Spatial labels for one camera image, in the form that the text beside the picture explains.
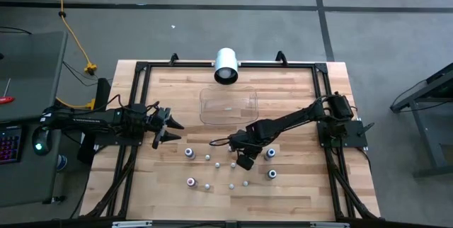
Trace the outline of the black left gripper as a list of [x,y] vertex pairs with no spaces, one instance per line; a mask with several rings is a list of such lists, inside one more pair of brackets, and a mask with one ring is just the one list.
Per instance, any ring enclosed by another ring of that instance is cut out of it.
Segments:
[[153,132],[155,134],[151,144],[153,149],[158,148],[159,142],[164,143],[181,139],[181,136],[166,131],[166,126],[178,130],[185,129],[179,122],[173,119],[172,115],[167,117],[165,109],[157,109],[147,117],[144,129],[146,132]]

